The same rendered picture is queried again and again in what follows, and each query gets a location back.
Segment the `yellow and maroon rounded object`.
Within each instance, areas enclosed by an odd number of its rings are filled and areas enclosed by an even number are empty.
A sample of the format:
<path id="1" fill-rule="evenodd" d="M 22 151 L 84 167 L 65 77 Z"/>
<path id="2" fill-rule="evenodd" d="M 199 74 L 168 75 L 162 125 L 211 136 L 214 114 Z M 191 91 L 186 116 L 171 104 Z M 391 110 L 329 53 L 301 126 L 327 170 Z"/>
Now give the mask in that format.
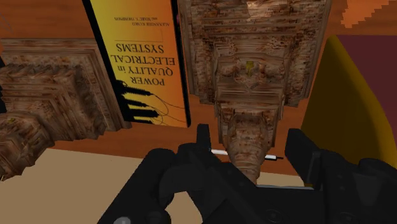
<path id="1" fill-rule="evenodd" d="M 397 36 L 330 36 L 301 129 L 354 164 L 397 169 Z"/>

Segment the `tall brown stepped carved sculpture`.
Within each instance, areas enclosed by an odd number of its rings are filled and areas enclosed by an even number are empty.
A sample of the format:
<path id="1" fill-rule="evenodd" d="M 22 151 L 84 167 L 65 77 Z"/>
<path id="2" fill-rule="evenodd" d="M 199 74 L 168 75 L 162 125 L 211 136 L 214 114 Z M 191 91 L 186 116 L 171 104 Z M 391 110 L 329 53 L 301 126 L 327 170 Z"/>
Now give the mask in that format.
<path id="1" fill-rule="evenodd" d="M 252 182 L 285 106 L 309 96 L 332 0 L 177 0 L 189 89 Z"/>

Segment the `wide brown stepped carved sculpture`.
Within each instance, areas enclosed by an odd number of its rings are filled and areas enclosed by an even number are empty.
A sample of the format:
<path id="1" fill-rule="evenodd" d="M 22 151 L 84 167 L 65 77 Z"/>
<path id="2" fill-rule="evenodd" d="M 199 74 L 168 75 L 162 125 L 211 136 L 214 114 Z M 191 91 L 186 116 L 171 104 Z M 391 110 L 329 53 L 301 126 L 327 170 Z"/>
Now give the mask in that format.
<path id="1" fill-rule="evenodd" d="M 93 38 L 1 40 L 0 181 L 19 176 L 57 141 L 128 129 Z"/>

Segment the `orange-brown wooden table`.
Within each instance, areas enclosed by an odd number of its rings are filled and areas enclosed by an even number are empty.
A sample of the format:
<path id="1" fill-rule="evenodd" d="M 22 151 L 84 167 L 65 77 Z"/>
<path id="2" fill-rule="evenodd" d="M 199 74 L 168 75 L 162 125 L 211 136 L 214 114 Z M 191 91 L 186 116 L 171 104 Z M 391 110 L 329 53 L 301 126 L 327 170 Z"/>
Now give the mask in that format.
<path id="1" fill-rule="evenodd" d="M 397 0 L 333 0 L 325 35 L 365 34 L 397 36 Z M 81 0 L 0 0 L 0 38 L 91 38 Z M 188 129 L 133 123 L 131 129 L 106 132 L 97 140 L 58 141 L 58 150 L 140 158 L 153 148 L 176 149 L 193 142 L 198 123 L 207 123 L 212 145 L 218 143 L 212 105 L 189 96 L 192 125 Z"/>

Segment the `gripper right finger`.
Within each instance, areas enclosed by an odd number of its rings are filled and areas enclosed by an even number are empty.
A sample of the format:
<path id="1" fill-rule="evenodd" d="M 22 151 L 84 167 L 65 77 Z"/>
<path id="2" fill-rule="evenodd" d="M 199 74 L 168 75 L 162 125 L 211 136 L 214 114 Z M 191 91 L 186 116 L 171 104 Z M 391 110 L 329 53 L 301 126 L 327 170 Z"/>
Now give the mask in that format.
<path id="1" fill-rule="evenodd" d="M 323 193 L 327 224 L 397 224 L 397 169 L 375 158 L 358 164 L 289 129 L 285 155 L 305 184 Z"/>

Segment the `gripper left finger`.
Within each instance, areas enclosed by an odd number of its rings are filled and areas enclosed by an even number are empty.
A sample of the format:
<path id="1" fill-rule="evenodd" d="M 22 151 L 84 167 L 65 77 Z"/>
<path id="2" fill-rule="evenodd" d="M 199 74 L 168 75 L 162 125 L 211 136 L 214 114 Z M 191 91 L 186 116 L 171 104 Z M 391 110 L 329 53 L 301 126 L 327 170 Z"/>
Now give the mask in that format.
<path id="1" fill-rule="evenodd" d="M 196 142 L 180 145 L 178 152 L 151 150 L 97 224 L 172 224 L 166 208 L 179 192 L 188 193 L 202 224 L 257 224 L 255 190 L 211 152 L 209 127 L 200 124 Z"/>

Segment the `yellow-orange book with black spine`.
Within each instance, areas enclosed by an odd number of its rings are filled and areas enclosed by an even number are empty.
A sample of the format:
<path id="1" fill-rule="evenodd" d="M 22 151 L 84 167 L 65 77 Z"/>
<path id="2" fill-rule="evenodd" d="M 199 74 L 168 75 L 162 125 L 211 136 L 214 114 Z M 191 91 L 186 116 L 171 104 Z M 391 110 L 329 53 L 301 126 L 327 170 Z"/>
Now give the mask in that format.
<path id="1" fill-rule="evenodd" d="M 191 125 L 177 0 L 82 0 L 123 119 Z"/>

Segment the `white pen with black tip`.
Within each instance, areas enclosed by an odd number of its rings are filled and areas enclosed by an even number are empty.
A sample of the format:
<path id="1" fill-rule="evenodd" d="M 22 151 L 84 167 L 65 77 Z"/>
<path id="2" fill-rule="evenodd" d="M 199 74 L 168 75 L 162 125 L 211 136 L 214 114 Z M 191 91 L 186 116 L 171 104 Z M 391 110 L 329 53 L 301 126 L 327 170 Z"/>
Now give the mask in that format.
<path id="1" fill-rule="evenodd" d="M 211 149 L 211 152 L 217 155 L 228 155 L 228 152 L 225 150 Z M 269 155 L 269 154 L 265 155 L 265 160 L 278 160 L 278 159 L 282 159 L 282 157 L 278 157 L 276 155 Z"/>

